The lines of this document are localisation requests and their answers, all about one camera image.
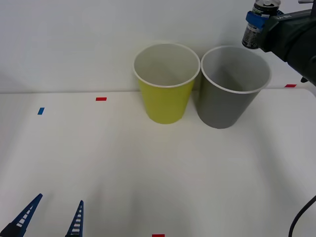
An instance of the cup rim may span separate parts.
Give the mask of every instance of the cup rim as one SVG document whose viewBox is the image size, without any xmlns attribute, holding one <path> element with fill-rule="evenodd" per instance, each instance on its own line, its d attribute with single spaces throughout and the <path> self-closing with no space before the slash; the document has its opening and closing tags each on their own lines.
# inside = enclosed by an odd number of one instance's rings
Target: cup rim
<svg viewBox="0 0 316 237">
<path fill-rule="evenodd" d="M 215 82 L 213 82 L 213 81 L 207 76 L 207 74 L 206 74 L 205 71 L 204 71 L 204 68 L 203 68 L 203 61 L 204 61 L 204 58 L 206 57 L 207 54 L 209 54 L 210 52 L 215 51 L 215 50 L 217 50 L 217 49 L 220 49 L 220 48 L 239 48 L 239 49 L 242 49 L 242 50 L 249 51 L 249 50 L 246 49 L 246 48 L 239 47 L 239 46 L 235 46 L 235 45 L 223 45 L 223 46 L 219 46 L 219 47 L 216 47 L 216 48 L 213 48 L 213 49 L 210 49 L 209 51 L 207 51 L 207 52 L 203 55 L 202 60 L 201 60 L 201 70 L 202 70 L 202 73 L 203 73 L 203 75 L 205 76 L 205 78 L 206 78 L 210 83 L 212 83 L 214 86 L 216 86 L 216 87 L 218 87 L 218 88 L 220 88 L 220 89 L 222 89 L 222 90 L 224 90 L 224 91 L 227 91 L 227 92 L 230 92 L 230 93 L 234 93 L 234 94 L 252 94 L 252 93 L 259 92 L 260 90 L 262 90 L 263 88 L 265 88 L 265 87 L 270 83 L 270 81 L 271 81 L 271 68 L 270 68 L 269 64 L 268 64 L 260 55 L 258 55 L 258 54 L 255 54 L 255 55 L 257 55 L 258 57 L 260 57 L 260 58 L 265 62 L 266 66 L 267 66 L 267 68 L 268 68 L 268 70 L 269 70 L 269 78 L 268 78 L 267 82 L 266 82 L 262 87 L 260 87 L 260 88 L 258 88 L 258 89 L 255 89 L 255 90 L 251 90 L 251 91 L 236 91 L 236 90 L 230 90 L 230 89 L 224 88 L 224 87 L 222 87 L 222 86 L 216 84 Z"/>
<path fill-rule="evenodd" d="M 145 81 L 144 79 L 142 79 L 142 78 L 137 74 L 137 72 L 136 72 L 136 70 L 135 70 L 135 60 L 136 60 L 136 58 L 137 58 L 143 51 L 145 51 L 146 49 L 151 48 L 151 47 L 156 46 L 156 45 L 160 45 L 160 44 L 176 45 L 176 46 L 182 47 L 182 48 L 184 48 L 184 49 L 190 51 L 190 52 L 196 57 L 197 62 L 198 62 L 198 69 L 197 69 L 197 72 L 194 74 L 194 76 L 193 76 L 192 78 L 190 78 L 189 80 L 186 80 L 185 82 L 180 83 L 180 84 L 176 84 L 176 85 L 156 85 L 156 84 L 152 84 L 152 83 L 147 82 L 147 81 Z M 142 50 L 140 50 L 140 51 L 136 54 L 136 56 L 134 57 L 134 63 L 133 63 L 133 72 L 134 72 L 135 76 L 136 76 L 140 81 L 142 81 L 143 83 L 145 83 L 145 84 L 147 84 L 147 85 L 150 85 L 150 86 L 158 87 L 158 88 L 175 88 L 175 87 L 179 87 L 179 86 L 182 86 L 182 85 L 186 85 L 186 84 L 190 83 L 191 81 L 193 81 L 193 80 L 198 76 L 198 74 L 200 73 L 200 71 L 201 71 L 201 61 L 200 61 L 198 55 L 197 55 L 192 49 L 190 49 L 189 47 L 186 47 L 186 46 L 184 46 L 184 45 L 182 45 L 182 44 L 179 44 L 179 43 L 162 42 L 162 43 L 154 43 L 154 44 L 151 44 L 151 45 L 149 45 L 149 46 L 143 48 Z"/>
</svg>

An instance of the blue clamp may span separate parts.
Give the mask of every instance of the blue clamp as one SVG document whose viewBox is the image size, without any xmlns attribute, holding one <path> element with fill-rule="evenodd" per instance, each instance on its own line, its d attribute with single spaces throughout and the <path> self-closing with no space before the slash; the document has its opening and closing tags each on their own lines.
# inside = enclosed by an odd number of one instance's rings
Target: blue clamp
<svg viewBox="0 0 316 237">
<path fill-rule="evenodd" d="M 246 16 L 246 21 L 260 30 L 265 26 L 266 20 L 268 20 L 267 17 L 258 16 L 252 11 L 249 11 Z"/>
</svg>

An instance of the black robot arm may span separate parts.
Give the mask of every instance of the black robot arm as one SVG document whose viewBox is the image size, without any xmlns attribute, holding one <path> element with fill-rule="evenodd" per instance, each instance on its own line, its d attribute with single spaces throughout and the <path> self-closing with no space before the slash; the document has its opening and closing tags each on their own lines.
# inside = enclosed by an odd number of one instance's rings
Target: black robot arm
<svg viewBox="0 0 316 237">
<path fill-rule="evenodd" d="M 266 19 L 256 43 L 264 52 L 272 52 L 287 62 L 303 76 L 302 82 L 310 81 L 316 85 L 316 1 L 310 10 Z"/>
</svg>

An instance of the white tabletop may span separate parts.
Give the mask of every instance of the white tabletop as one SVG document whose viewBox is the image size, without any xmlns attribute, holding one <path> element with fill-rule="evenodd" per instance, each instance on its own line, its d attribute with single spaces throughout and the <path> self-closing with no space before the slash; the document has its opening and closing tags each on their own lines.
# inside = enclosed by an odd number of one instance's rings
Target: white tabletop
<svg viewBox="0 0 316 237">
<path fill-rule="evenodd" d="M 81 199 L 84 237 L 286 237 L 316 195 L 315 139 L 302 89 L 262 91 L 224 130 L 192 101 L 157 124 L 138 92 L 2 94 L 0 229 L 42 193 L 25 237 L 65 236 Z M 293 237 L 315 231 L 312 206 Z"/>
</svg>

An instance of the gray paper cup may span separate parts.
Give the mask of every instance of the gray paper cup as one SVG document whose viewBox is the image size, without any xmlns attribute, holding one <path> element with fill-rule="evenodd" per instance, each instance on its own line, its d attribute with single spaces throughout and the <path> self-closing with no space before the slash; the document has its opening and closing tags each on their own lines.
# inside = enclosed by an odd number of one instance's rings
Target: gray paper cup
<svg viewBox="0 0 316 237">
<path fill-rule="evenodd" d="M 201 68 L 197 113 L 214 128 L 232 126 L 271 80 L 269 65 L 263 58 L 235 46 L 208 51 Z"/>
</svg>

